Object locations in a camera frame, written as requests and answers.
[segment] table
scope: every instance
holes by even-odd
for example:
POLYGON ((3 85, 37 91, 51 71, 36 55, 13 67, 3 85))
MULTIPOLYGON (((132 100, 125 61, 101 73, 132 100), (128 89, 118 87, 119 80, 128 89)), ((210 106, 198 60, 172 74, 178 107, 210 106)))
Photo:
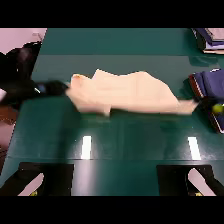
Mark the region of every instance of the table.
MULTIPOLYGON (((178 98, 190 99, 188 75, 223 66, 222 56, 197 49, 190 29, 48 29, 32 78, 145 70, 178 98)), ((74 164, 72 195, 159 195, 158 164, 211 164, 224 184, 223 146, 223 135, 198 109, 192 116, 116 110, 105 118, 79 114, 66 96, 30 100, 17 120, 0 186, 20 162, 74 164), (81 159, 84 136, 91 136, 91 160, 81 159), (188 137, 197 139, 201 160, 192 160, 188 137)))

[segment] tabletop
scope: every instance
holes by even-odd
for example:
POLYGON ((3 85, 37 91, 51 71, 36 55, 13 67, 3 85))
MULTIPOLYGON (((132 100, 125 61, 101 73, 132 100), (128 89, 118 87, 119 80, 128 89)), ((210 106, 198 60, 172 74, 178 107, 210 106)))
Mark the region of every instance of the tabletop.
MULTIPOLYGON (((188 75, 223 66, 222 56, 197 49, 187 28, 52 28, 32 78, 70 81, 74 73, 92 77, 97 68, 121 75, 147 71, 178 99, 191 99, 188 75)), ((159 195, 158 164, 211 164, 224 184, 223 146, 223 135, 198 109, 191 116, 112 110, 106 118, 80 114, 66 96, 29 100, 17 120, 0 186, 20 162, 74 163, 72 195, 159 195), (86 136, 90 160, 83 160, 86 136)))

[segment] glossy table surface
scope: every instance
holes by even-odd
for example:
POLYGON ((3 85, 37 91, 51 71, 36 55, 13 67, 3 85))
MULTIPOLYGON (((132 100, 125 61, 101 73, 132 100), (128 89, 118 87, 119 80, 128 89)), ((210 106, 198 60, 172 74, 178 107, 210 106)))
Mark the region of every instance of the glossy table surface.
MULTIPOLYGON (((222 56, 197 49, 189 29, 48 29, 32 78, 145 70, 179 99, 191 99, 188 75, 223 65, 222 56)), ((224 137, 198 109, 191 116, 114 110, 106 118, 78 113, 66 96, 51 97, 23 104, 0 185, 19 162, 66 162, 75 164, 72 195, 159 195, 156 165, 211 164, 224 184, 223 160, 224 137), (91 136, 91 160, 82 160, 84 136, 91 136), (193 161, 188 137, 197 139, 200 161, 193 161)))

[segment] blue folded cloth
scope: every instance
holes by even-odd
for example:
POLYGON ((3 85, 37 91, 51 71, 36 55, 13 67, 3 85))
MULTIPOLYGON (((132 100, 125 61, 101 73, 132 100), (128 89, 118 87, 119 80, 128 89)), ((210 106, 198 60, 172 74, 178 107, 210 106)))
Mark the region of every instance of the blue folded cloth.
MULTIPOLYGON (((224 99, 224 70, 200 72, 193 74, 203 96, 224 99)), ((214 115, 221 131, 224 131, 224 115, 214 115)))
POLYGON ((196 29, 204 38, 205 40, 212 46, 218 46, 218 45, 223 45, 224 41, 212 41, 212 38, 208 35, 207 31, 205 28, 194 28, 196 29))

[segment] crumpled fabric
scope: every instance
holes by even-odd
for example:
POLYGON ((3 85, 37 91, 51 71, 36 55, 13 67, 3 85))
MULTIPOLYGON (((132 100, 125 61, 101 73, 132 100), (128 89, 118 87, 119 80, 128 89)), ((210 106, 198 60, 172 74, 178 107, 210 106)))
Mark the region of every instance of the crumpled fabric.
POLYGON ((145 71, 114 75, 97 69, 92 79, 74 74, 66 95, 80 112, 105 116, 111 109, 188 115, 197 106, 193 100, 178 100, 167 84, 145 71))

